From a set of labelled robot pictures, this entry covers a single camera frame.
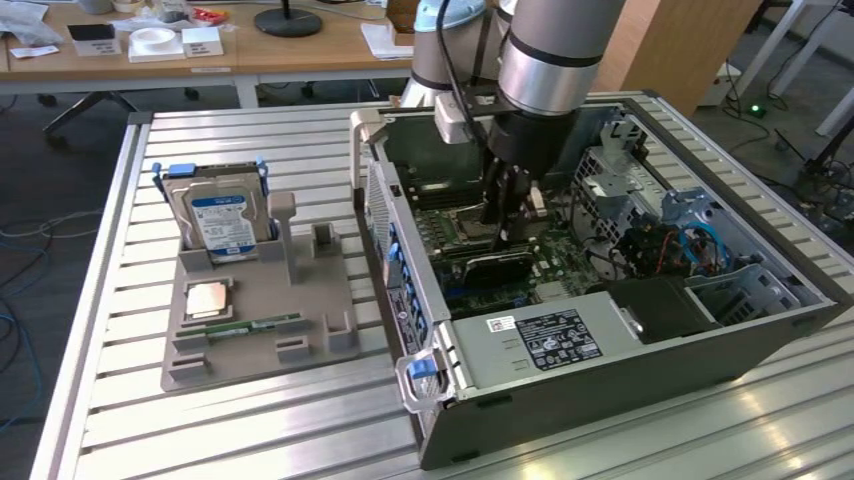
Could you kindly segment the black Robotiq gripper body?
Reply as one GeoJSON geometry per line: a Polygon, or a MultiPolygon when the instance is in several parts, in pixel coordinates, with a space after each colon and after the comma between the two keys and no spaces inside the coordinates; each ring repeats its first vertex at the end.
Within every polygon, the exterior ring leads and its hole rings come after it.
{"type": "Polygon", "coordinates": [[[532,176],[545,176],[560,160],[577,121],[577,111],[562,116],[540,116],[525,111],[497,115],[489,148],[505,163],[532,176]]]}

